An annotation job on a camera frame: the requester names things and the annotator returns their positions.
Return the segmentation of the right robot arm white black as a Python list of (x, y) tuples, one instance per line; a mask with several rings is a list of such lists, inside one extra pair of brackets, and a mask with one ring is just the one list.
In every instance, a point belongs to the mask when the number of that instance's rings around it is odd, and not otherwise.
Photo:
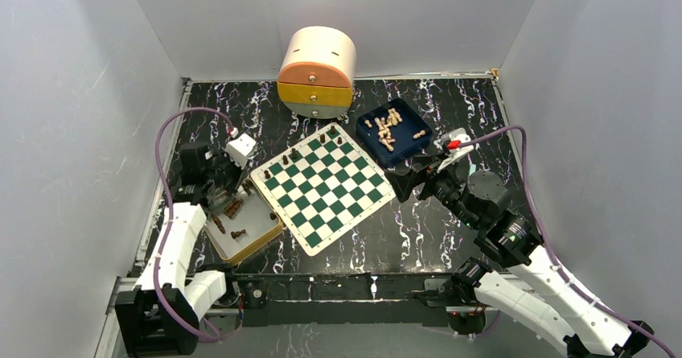
[(540, 231), (509, 209), (511, 194), (498, 175), (476, 171), (464, 179), (456, 164), (444, 164), (423, 155), (408, 171), (389, 171), (386, 177), (401, 202), (417, 186), (421, 200), (437, 199), (477, 232), (475, 244), (489, 259), (527, 288), (471, 257), (440, 287), (417, 298), (491, 305), (567, 357), (632, 357), (653, 340), (644, 321), (618, 319), (597, 298), (577, 292), (577, 279), (551, 259)]

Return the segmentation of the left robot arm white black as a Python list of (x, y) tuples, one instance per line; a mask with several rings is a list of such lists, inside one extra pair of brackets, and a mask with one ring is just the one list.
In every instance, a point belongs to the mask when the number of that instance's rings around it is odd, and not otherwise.
[(213, 327), (199, 329), (212, 306), (242, 308), (243, 294), (232, 268), (203, 267), (192, 276), (187, 271), (192, 248), (210, 220), (210, 207), (220, 193), (237, 192), (253, 149), (241, 139), (223, 150), (206, 142), (181, 147), (153, 254), (132, 289), (115, 302), (127, 356), (190, 355), (199, 342), (220, 334)]

